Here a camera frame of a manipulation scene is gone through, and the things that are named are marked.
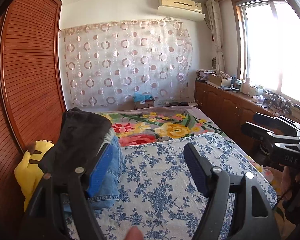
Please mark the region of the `person's right hand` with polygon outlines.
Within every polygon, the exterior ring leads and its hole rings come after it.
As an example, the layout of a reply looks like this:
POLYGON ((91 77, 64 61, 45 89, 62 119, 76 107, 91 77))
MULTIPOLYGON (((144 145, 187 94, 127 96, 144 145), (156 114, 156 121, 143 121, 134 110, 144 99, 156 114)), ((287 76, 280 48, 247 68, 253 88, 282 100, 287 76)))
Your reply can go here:
POLYGON ((283 200, 290 200, 293 195, 292 188, 296 184, 300 184, 300 172, 296 175, 292 175, 290 167, 285 166, 281 180, 281 191, 285 194, 283 200))

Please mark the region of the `person's left hand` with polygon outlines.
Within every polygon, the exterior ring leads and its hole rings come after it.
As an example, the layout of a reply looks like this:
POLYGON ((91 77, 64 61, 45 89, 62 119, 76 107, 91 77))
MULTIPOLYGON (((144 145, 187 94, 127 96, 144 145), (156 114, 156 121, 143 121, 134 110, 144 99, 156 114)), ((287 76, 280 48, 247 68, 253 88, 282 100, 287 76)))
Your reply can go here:
POLYGON ((143 233, 136 227, 131 227, 125 236, 125 240, 143 240, 143 233))

